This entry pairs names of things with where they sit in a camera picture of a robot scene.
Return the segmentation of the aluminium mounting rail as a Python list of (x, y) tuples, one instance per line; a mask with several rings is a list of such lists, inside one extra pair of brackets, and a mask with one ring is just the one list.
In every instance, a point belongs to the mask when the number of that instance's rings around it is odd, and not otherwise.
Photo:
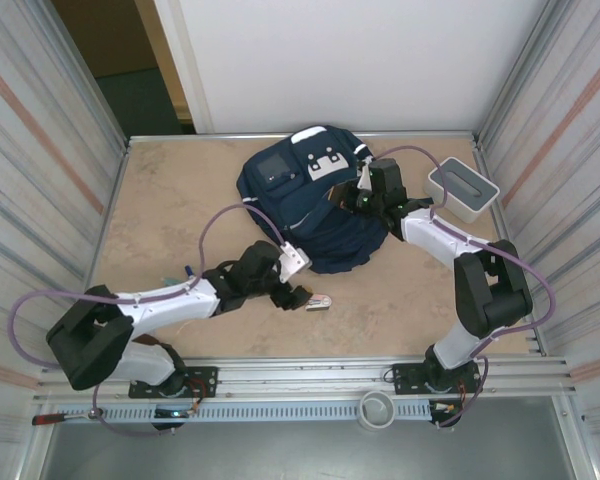
[[(187, 358), (189, 366), (219, 369), (217, 401), (351, 399), (369, 390), (393, 392), (394, 364), (406, 357)], [(486, 398), (572, 396), (576, 393), (566, 361), (538, 355), (491, 355), (482, 395)]]

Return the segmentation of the navy blue backpack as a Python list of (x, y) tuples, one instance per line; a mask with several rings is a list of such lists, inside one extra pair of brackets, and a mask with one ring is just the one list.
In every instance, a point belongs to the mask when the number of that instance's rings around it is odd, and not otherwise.
[(352, 132), (311, 126), (254, 154), (236, 182), (242, 201), (271, 219), (250, 216), (276, 240), (276, 231), (301, 248), (317, 274), (348, 272), (370, 260), (388, 232), (374, 217), (354, 214), (329, 200), (332, 187), (359, 182), (360, 163), (374, 156)]

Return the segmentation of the white grey tissue box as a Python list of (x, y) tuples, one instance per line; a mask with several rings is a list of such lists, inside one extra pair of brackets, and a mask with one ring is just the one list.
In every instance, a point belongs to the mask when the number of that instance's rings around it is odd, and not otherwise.
[(500, 189), (456, 157), (429, 172), (424, 192), (465, 223), (476, 221), (494, 203)]

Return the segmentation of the red handled tool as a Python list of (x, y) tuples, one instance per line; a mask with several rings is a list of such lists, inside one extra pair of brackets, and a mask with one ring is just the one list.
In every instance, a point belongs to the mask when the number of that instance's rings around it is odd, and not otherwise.
[(78, 413), (54, 413), (35, 415), (31, 424), (33, 426), (53, 425), (57, 423), (63, 423), (69, 420), (86, 419), (86, 420), (97, 420), (103, 415), (104, 411), (101, 408), (90, 409), (84, 412)]

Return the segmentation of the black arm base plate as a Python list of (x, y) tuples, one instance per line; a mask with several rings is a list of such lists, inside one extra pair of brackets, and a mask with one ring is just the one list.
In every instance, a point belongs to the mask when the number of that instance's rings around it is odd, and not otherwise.
[(461, 386), (464, 386), (468, 393), (475, 393), (481, 380), (475, 362), (453, 370), (426, 362), (402, 363), (394, 364), (391, 372), (397, 395), (459, 394)]
[(217, 367), (186, 367), (160, 385), (133, 381), (128, 396), (131, 399), (214, 398), (218, 373)]

